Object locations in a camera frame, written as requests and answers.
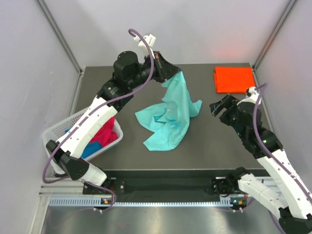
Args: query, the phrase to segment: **blue cloth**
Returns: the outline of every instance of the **blue cloth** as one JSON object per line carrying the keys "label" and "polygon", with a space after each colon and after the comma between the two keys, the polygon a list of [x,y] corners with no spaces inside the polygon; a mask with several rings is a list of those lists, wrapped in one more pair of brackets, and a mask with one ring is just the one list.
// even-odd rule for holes
{"label": "blue cloth", "polygon": [[88,143],[86,148],[84,148],[84,150],[83,150],[81,158],[86,159],[88,156],[95,153],[96,151],[99,151],[100,149],[102,149],[102,146],[97,141],[92,142],[92,143]]}
{"label": "blue cloth", "polygon": [[198,115],[202,101],[192,103],[182,72],[162,84],[167,92],[164,103],[136,112],[136,118],[146,129],[154,132],[143,144],[150,151],[172,150],[182,141],[190,117]]}

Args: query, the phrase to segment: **red cloth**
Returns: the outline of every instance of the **red cloth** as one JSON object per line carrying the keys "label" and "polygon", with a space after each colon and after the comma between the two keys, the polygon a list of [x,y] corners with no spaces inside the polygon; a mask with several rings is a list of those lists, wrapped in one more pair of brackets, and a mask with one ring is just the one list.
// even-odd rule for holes
{"label": "red cloth", "polygon": [[90,143],[97,141],[102,147],[118,139],[117,134],[113,131],[115,117],[110,118],[91,139]]}
{"label": "red cloth", "polygon": [[215,67],[214,82],[217,93],[245,94],[255,86],[250,67]]}

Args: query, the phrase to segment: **magenta cloth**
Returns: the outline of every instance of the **magenta cloth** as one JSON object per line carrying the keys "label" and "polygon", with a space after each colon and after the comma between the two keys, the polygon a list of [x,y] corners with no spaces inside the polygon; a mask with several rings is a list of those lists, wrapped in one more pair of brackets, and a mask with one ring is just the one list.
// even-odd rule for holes
{"label": "magenta cloth", "polygon": [[113,131],[115,117],[110,118],[91,139],[90,143],[98,142],[102,147],[107,146],[118,139],[117,134]]}

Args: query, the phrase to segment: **cable connector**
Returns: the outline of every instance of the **cable connector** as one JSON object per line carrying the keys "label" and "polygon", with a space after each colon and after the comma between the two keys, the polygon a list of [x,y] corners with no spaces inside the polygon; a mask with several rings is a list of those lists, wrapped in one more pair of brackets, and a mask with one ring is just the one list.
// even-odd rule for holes
{"label": "cable connector", "polygon": [[[143,38],[145,39],[145,41],[149,45],[151,51],[153,52],[152,47],[154,46],[156,37],[153,34],[148,34],[148,35],[145,35]],[[148,55],[148,50],[147,50],[146,46],[144,45],[144,43],[140,40],[140,38],[138,36],[136,36],[134,38],[134,40],[139,42],[138,46],[140,48],[142,48],[144,55],[147,56]]]}

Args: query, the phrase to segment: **metal floor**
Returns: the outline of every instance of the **metal floor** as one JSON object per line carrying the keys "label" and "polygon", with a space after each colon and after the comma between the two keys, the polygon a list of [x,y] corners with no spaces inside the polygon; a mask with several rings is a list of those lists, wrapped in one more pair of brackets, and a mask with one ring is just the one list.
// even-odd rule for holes
{"label": "metal floor", "polygon": [[279,234],[257,201],[234,214],[214,207],[115,207],[103,214],[85,210],[51,229],[79,209],[49,207],[41,234]]}

